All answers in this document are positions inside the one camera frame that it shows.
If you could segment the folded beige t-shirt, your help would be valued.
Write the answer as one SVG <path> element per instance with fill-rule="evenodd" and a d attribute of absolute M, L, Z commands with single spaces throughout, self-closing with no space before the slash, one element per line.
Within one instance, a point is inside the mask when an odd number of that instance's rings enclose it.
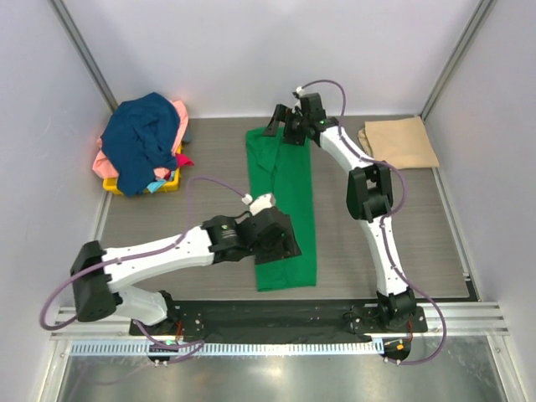
<path fill-rule="evenodd" d="M 419 116 L 390 121 L 366 121 L 357 134 L 364 151 L 395 168 L 438 168 L 438 158 Z"/>

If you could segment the light blue cloth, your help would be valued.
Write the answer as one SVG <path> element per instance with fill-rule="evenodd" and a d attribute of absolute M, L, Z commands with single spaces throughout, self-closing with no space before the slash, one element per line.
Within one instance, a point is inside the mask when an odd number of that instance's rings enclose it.
<path fill-rule="evenodd" d="M 147 190 L 150 193 L 156 193 L 158 192 L 162 187 L 164 187 L 168 183 L 168 180 L 166 179 L 158 179 L 156 181 L 153 181 L 147 185 Z"/>

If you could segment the aluminium frame rail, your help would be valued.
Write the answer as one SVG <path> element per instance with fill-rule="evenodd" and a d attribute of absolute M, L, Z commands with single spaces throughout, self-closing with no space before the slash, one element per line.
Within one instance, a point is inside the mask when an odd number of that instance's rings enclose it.
<path fill-rule="evenodd" d="M 447 334 L 454 336 L 507 336 L 508 325 L 496 302 L 441 302 Z M 129 337 L 130 320 L 110 316 L 98 322 L 74 322 L 53 330 L 51 340 L 125 339 Z"/>

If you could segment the yellow plastic bin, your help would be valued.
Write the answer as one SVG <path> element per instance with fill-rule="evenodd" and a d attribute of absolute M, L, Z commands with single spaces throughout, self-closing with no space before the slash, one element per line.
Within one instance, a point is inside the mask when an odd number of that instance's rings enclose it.
<path fill-rule="evenodd" d="M 180 144 L 178 146 L 176 153 L 183 154 L 183 144 Z M 176 168 L 174 171 L 171 171 L 164 177 L 164 179 L 168 180 L 168 183 L 164 187 L 162 187 L 157 193 L 168 193 L 168 192 L 177 191 L 179 189 L 179 184 L 181 181 L 181 168 L 180 169 Z M 123 194 L 123 192 L 121 192 L 119 188 L 116 186 L 116 178 L 104 178 L 102 180 L 102 187 L 106 192 L 113 193 L 116 195 Z M 147 188 L 145 188 L 143 192 L 150 193 L 147 190 Z"/>

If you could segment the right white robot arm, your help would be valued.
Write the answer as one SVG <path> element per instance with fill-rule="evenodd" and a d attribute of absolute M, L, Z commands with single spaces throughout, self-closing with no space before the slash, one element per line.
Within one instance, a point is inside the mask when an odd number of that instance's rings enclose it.
<path fill-rule="evenodd" d="M 274 137 L 282 127 L 284 143 L 303 146 L 311 140 L 348 175 L 347 210 L 359 222 L 368 241 L 376 272 L 379 325 L 390 332 L 408 327 L 417 313 L 417 303 L 413 289 L 403 278 L 394 241 L 390 169 L 357 146 L 337 118 L 327 116 L 318 93 L 296 98 L 293 107 L 276 105 L 263 135 Z"/>

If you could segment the navy blue t-shirt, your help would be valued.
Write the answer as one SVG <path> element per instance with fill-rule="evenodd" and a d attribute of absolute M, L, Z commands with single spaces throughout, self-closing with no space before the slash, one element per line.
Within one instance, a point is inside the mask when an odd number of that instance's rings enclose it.
<path fill-rule="evenodd" d="M 117 188 L 126 196 L 143 193 L 156 180 L 157 168 L 175 170 L 173 143 L 180 118 L 173 104 L 152 92 L 122 102 L 101 135 L 101 150 L 118 173 Z"/>

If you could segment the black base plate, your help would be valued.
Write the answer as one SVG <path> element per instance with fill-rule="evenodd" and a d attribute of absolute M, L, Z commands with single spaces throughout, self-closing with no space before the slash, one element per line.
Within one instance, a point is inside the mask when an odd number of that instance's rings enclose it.
<path fill-rule="evenodd" d="M 146 330 L 186 342 L 226 344 L 365 343 L 374 334 L 392 338 L 425 333 L 422 308 L 385 322 L 370 300 L 175 301 L 175 313 Z"/>

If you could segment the pink t-shirt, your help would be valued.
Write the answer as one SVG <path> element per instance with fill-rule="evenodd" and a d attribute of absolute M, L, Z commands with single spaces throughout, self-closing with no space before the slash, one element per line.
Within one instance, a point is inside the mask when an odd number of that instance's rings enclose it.
<path fill-rule="evenodd" d="M 178 151 L 179 146 L 185 140 L 186 132 L 188 129 L 189 116 L 188 110 L 182 100 L 174 100 L 172 101 L 172 104 L 179 116 L 179 127 L 172 147 L 172 153 L 175 154 Z M 97 139 L 97 145 L 100 150 L 98 151 L 95 157 L 95 161 L 93 162 L 93 172 L 102 179 L 117 178 L 119 176 L 119 173 L 113 167 L 105 153 L 103 153 L 103 151 L 101 150 L 102 140 L 100 137 Z"/>

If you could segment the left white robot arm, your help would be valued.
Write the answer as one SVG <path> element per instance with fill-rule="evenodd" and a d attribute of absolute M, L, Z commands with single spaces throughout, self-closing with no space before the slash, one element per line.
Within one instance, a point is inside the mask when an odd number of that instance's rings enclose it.
<path fill-rule="evenodd" d="M 91 241 L 70 270 L 75 316 L 79 322 L 97 322 L 118 315 L 166 335 L 180 321 L 173 298 L 166 291 L 144 291 L 138 282 L 246 257 L 261 265 L 299 255 L 291 218 L 276 207 L 238 217 L 217 215 L 177 238 L 132 247 L 105 250 Z"/>

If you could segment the green t-shirt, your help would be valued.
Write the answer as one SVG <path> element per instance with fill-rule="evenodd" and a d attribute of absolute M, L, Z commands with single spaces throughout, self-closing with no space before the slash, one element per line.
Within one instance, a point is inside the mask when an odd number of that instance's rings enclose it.
<path fill-rule="evenodd" d="M 264 129 L 246 132 L 250 192 L 273 193 L 276 205 L 291 217 L 301 255 L 255 267 L 258 291 L 279 291 L 317 284 L 317 243 L 313 208 L 310 146 L 283 142 L 282 132 L 265 137 Z"/>

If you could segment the magenta cloth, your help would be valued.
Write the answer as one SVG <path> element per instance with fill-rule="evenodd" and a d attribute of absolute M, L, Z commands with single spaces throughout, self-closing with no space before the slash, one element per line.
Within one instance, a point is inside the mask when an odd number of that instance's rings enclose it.
<path fill-rule="evenodd" d="M 186 155 L 183 155 L 182 153 L 176 153 L 175 154 L 175 160 L 177 163 L 177 169 L 183 168 L 183 167 L 193 167 L 194 161 L 189 158 Z"/>

